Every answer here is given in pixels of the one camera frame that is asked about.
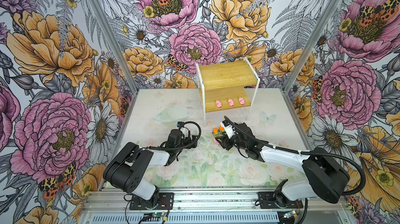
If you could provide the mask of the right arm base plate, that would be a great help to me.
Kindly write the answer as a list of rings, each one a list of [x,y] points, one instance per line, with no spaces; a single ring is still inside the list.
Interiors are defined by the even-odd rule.
[[[283,194],[275,194],[272,191],[264,191],[257,193],[257,200],[255,206],[259,206],[261,209],[301,209],[303,203],[301,200],[290,201]]]

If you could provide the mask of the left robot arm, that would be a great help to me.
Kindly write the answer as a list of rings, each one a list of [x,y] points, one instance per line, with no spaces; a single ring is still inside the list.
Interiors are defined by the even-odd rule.
[[[113,187],[131,195],[130,204],[136,208],[170,209],[167,199],[160,195],[159,187],[145,179],[149,167],[167,167],[178,161],[183,150],[197,147],[201,137],[200,125],[193,121],[178,122],[177,128],[171,130],[167,141],[159,147],[140,147],[129,142],[106,166],[103,179]]]

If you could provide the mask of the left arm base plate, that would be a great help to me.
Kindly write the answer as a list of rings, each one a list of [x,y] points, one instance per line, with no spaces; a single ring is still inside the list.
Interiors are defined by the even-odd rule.
[[[149,200],[136,195],[130,201],[130,210],[172,210],[174,205],[174,193],[157,193]]]

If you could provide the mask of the green orange mixer truck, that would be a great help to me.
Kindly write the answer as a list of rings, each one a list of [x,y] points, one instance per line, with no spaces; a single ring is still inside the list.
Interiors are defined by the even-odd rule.
[[[220,130],[219,130],[218,128],[214,128],[214,129],[212,130],[212,133],[213,133],[213,136],[214,136],[215,138],[218,138],[218,137],[221,136],[221,132],[220,132]]]
[[[224,129],[223,126],[219,126],[218,128],[219,128],[219,131],[220,131],[221,133],[225,132],[225,129]]]

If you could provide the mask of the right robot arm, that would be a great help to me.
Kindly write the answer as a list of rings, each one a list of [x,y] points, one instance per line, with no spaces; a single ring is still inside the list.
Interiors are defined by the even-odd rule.
[[[250,127],[245,123],[220,123],[213,130],[214,138],[225,150],[236,148],[250,158],[262,163],[275,163],[305,174],[305,180],[290,184],[283,179],[268,201],[285,208],[291,202],[305,198],[320,198],[335,204],[339,201],[350,180],[349,174],[329,153],[320,148],[310,155],[301,151],[290,152],[287,148],[256,141]]]

